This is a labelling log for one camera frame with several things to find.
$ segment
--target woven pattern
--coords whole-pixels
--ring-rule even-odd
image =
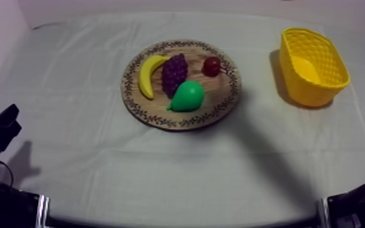
[[[327,104],[350,82],[331,41],[308,29],[283,31],[280,64],[290,97],[305,106]]]

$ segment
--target yellow banana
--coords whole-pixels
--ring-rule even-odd
[[[153,88],[151,77],[153,72],[164,62],[169,60],[170,57],[161,56],[161,55],[152,55],[146,61],[144,61],[141,66],[140,76],[139,76],[139,88],[141,93],[147,99],[153,99]]]

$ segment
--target toy fruit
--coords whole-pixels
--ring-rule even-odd
[[[167,110],[192,112],[201,107],[204,101],[204,88],[196,81],[183,82],[177,89]]]
[[[139,88],[141,93],[147,99],[153,99],[153,88],[151,77],[153,72],[161,66],[165,61],[170,59],[170,57],[161,56],[161,55],[152,55],[146,61],[144,61],[141,66],[140,76],[139,76]]]
[[[188,64],[183,54],[171,57],[162,66],[162,90],[172,98],[181,83],[187,79]]]
[[[217,57],[208,57],[204,61],[203,74],[209,77],[215,77],[221,72],[221,60]]]

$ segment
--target white tablecloth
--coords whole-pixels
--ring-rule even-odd
[[[345,60],[352,83],[329,107],[302,109],[279,96],[286,27],[324,33]],[[149,45],[187,38],[236,62],[241,102],[200,131],[141,124],[122,103],[126,65]],[[317,199],[365,183],[365,36],[337,28],[207,13],[73,19],[32,31],[7,61],[0,111],[11,103],[23,129],[1,158],[15,186],[50,196],[60,218],[252,226],[312,215]]]

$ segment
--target green pear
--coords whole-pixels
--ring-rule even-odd
[[[167,110],[173,112],[192,112],[201,107],[204,101],[204,88],[196,81],[186,81],[179,85]]]

